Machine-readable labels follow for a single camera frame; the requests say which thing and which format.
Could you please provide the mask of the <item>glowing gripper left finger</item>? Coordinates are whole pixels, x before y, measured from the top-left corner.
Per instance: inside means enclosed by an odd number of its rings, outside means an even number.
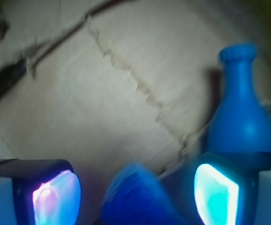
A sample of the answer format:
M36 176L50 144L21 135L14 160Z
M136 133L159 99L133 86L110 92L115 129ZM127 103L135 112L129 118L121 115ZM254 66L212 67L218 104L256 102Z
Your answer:
M64 159L0 159L0 225L74 225L81 184Z

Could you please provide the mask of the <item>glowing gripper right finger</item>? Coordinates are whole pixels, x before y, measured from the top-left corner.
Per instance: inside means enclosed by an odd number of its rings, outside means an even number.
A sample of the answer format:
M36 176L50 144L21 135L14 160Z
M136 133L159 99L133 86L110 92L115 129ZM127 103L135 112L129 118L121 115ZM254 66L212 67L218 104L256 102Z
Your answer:
M205 153L194 177L205 225L271 225L271 153Z

